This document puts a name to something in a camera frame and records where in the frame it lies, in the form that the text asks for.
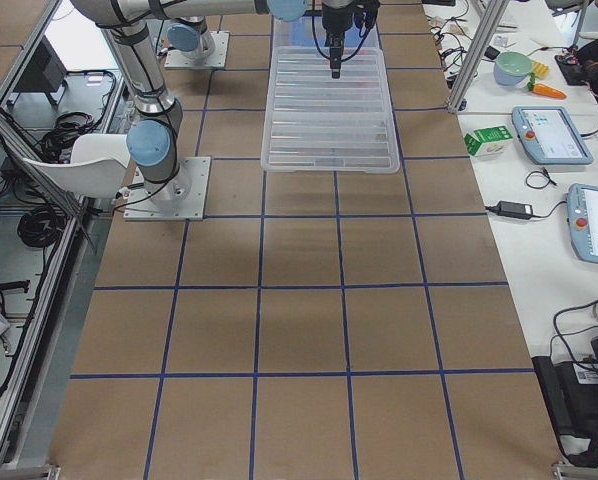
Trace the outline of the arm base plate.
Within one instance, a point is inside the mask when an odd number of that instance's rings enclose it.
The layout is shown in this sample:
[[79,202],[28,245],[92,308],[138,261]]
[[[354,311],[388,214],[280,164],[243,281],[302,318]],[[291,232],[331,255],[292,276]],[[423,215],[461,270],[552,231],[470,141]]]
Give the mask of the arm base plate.
[[202,220],[210,169],[210,157],[185,157],[179,160],[177,175],[160,190],[160,185],[146,182],[136,167],[133,183],[142,183],[142,186],[130,191],[129,206],[123,208],[123,218],[128,221]]
[[230,34],[228,31],[195,33],[187,28],[167,31],[170,48],[165,68],[170,70],[224,69]]

